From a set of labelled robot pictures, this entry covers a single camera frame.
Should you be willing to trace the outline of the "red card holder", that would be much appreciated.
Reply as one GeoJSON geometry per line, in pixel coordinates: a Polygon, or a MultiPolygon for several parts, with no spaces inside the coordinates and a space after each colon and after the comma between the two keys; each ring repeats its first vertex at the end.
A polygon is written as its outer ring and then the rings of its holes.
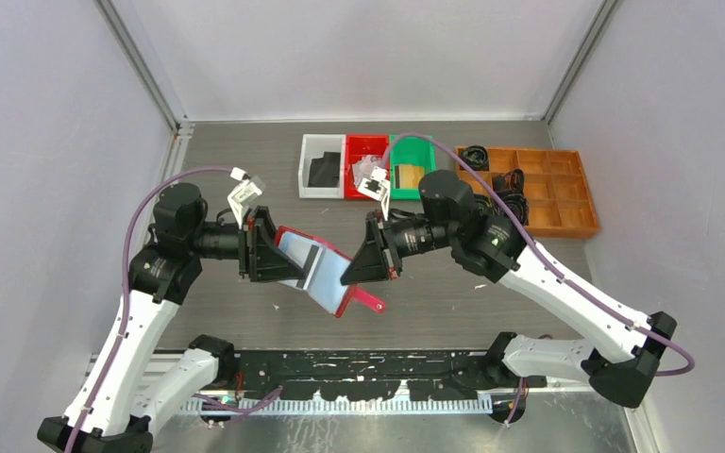
{"type": "Polygon", "coordinates": [[[291,260],[302,266],[305,255],[312,245],[323,248],[323,255],[307,291],[297,289],[295,285],[298,280],[295,279],[282,280],[278,282],[279,284],[307,294],[318,306],[335,318],[342,317],[352,302],[359,303],[375,313],[385,312],[386,303],[383,300],[357,285],[345,286],[340,282],[350,258],[333,244],[288,226],[278,228],[276,244],[291,260]]]}

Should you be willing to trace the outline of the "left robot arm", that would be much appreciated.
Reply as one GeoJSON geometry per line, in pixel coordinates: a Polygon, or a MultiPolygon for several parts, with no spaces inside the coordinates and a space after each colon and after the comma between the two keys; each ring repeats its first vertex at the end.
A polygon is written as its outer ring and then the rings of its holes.
{"type": "Polygon", "coordinates": [[[268,209],[237,224],[208,221],[199,188],[161,189],[151,240],[122,265],[123,294],[110,335],[80,393],[61,416],[47,417],[38,440],[55,452],[148,452],[180,406],[202,388],[239,381],[232,343],[201,334],[180,361],[142,394],[141,379],[163,331],[179,311],[202,260],[235,260],[253,282],[300,279],[302,267],[274,244],[268,209]]]}

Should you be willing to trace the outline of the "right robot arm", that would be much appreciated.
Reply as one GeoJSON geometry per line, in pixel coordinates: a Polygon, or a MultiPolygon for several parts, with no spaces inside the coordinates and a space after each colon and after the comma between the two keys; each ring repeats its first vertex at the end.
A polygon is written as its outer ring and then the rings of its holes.
{"type": "Polygon", "coordinates": [[[485,377],[501,388],[523,378],[585,382],[605,399],[636,408],[659,375],[676,321],[633,310],[565,268],[506,215],[482,210],[471,187],[448,170],[418,185],[422,211],[370,212],[345,285],[391,280],[405,258],[448,248],[465,271],[523,294],[579,333],[573,341],[502,332],[488,349],[485,377]]]}

